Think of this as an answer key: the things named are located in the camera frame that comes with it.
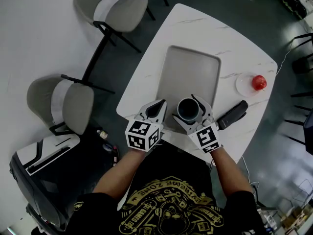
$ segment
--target gray tray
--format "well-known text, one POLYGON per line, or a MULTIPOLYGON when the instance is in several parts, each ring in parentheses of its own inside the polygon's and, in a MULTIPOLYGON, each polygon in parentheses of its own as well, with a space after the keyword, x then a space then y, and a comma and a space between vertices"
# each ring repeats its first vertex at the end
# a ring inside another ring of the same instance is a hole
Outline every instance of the gray tray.
POLYGON ((167 101, 165 129, 185 133, 172 113, 176 114, 179 101, 191 97, 191 94, 202 97, 213 106, 220 69, 221 60, 218 57, 178 46, 167 49, 156 94, 157 99, 167 101))

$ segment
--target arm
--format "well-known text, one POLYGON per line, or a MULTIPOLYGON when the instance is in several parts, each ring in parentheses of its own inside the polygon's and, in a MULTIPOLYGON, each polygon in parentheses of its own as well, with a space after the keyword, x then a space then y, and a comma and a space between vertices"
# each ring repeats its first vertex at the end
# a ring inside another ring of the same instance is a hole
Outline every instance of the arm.
POLYGON ((219 179, 226 197, 229 197, 237 191, 252 192, 248 180, 244 177, 236 163, 223 147, 212 151, 211 155, 216 165, 219 179))
POLYGON ((108 170, 93 192, 105 193, 117 201, 120 201, 132 182, 133 176, 145 156, 144 151, 131 149, 110 170, 108 170))

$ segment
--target red apple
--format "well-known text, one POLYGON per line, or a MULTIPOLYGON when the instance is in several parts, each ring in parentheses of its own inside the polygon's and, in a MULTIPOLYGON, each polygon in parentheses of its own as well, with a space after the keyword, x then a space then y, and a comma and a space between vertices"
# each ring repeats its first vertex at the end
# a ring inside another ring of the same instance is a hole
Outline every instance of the red apple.
POLYGON ((255 76, 252 80, 252 86, 256 91, 264 89, 266 85, 266 79, 261 75, 255 76))

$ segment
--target dark green floor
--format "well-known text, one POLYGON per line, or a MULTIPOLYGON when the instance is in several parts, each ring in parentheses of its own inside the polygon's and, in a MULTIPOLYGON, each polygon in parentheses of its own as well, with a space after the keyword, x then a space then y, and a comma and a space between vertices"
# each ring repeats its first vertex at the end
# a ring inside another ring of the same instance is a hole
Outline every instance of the dark green floor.
MULTIPOLYGON (((120 40, 117 41, 117 47, 108 44, 90 76, 94 84, 116 91, 115 95, 96 92, 93 119, 108 131, 109 140, 119 146, 122 154, 127 151, 124 134, 127 121, 116 113, 116 107, 144 51, 176 3, 193 7, 229 25, 264 50, 278 65, 289 50, 290 40, 306 33, 303 22, 299 22, 279 0, 168 1, 170 6, 166 7, 163 0, 149 0, 156 21, 145 15, 134 32, 125 34, 143 51, 142 54, 136 53, 120 40)), ((313 157, 305 151, 303 145, 282 135, 304 138, 300 126, 284 123, 283 120, 285 117, 305 119, 303 111, 292 107, 295 103, 313 106, 309 98, 290 98, 290 94, 303 92, 309 87, 308 76, 294 75, 291 62, 311 52, 311 44, 306 44, 287 56, 259 128, 244 153, 251 181, 260 182, 260 201, 267 206, 279 206, 283 211, 291 206, 286 199, 292 200, 294 204, 302 204, 306 195, 296 195, 299 192, 297 186, 303 180, 308 179, 313 183, 313 157)), ((215 170, 212 171, 212 184, 218 203, 223 206, 225 197, 215 170)), ((307 185, 306 181, 301 187, 310 191, 307 185)))

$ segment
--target gray cup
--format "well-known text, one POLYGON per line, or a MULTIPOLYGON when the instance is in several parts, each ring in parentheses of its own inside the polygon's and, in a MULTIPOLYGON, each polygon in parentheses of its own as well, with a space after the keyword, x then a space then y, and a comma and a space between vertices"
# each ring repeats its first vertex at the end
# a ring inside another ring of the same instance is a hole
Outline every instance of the gray cup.
POLYGON ((177 105, 178 115, 185 121, 194 121, 199 115, 199 104, 193 98, 182 99, 177 105))

